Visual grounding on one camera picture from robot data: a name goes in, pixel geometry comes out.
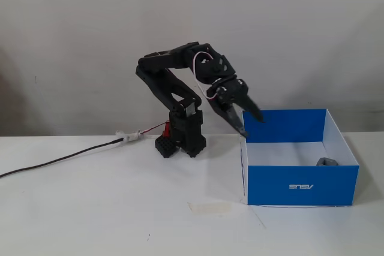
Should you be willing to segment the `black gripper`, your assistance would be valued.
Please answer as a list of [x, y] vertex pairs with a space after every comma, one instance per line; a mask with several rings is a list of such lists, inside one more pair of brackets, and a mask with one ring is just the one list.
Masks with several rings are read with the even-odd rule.
[[248, 137], [248, 132], [246, 132], [233, 103], [236, 103], [245, 112], [249, 112], [255, 120], [261, 123], [265, 122], [261, 110], [247, 95], [246, 82], [236, 76], [219, 78], [213, 82], [206, 94], [213, 111], [245, 138]]

